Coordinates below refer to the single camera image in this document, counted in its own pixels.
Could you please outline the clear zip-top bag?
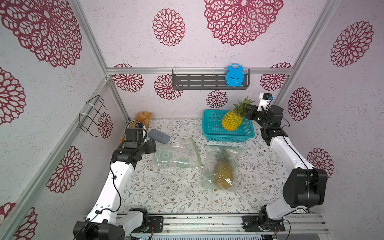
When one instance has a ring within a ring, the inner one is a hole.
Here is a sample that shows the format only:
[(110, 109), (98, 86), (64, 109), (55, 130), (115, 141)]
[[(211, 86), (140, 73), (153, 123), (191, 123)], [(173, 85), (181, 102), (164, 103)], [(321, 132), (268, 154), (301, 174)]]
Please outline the clear zip-top bag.
[(159, 168), (203, 167), (200, 150), (192, 138), (168, 144), (157, 143), (157, 151), (152, 154), (152, 159)]
[(205, 144), (202, 187), (235, 192), (238, 189), (237, 160), (243, 151), (238, 147)]

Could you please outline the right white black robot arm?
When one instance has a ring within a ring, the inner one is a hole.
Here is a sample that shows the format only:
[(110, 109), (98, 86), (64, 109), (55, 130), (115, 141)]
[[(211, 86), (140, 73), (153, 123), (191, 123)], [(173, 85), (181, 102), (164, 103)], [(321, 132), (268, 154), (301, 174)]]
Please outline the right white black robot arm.
[(256, 222), (264, 232), (278, 230), (285, 216), (298, 209), (310, 209), (324, 203), (328, 175), (326, 171), (315, 168), (293, 146), (281, 125), (284, 119), (281, 107), (248, 105), (246, 119), (255, 121), (261, 127), (263, 140), (278, 154), (289, 173), (282, 197), (263, 206)]

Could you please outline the yellow pineapple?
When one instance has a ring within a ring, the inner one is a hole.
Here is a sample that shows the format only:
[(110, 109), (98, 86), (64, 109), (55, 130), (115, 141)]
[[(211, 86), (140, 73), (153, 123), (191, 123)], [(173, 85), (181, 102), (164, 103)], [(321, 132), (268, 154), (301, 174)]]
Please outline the yellow pineapple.
[(247, 108), (254, 103), (249, 97), (244, 98), (242, 101), (238, 100), (234, 104), (234, 108), (227, 112), (222, 119), (222, 127), (227, 131), (234, 131), (238, 129), (244, 121), (247, 114)]

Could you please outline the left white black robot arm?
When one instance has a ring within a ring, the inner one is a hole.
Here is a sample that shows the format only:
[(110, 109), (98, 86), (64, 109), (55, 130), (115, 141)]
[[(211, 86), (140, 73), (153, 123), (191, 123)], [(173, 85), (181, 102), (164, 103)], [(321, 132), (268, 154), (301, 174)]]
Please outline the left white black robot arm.
[(157, 151), (156, 142), (148, 139), (144, 124), (133, 121), (133, 128), (126, 128), (123, 141), (113, 152), (109, 174), (97, 202), (85, 221), (76, 222), (75, 240), (124, 240), (132, 232), (153, 229), (146, 209), (131, 209), (118, 217), (122, 207), (123, 188), (144, 155)]

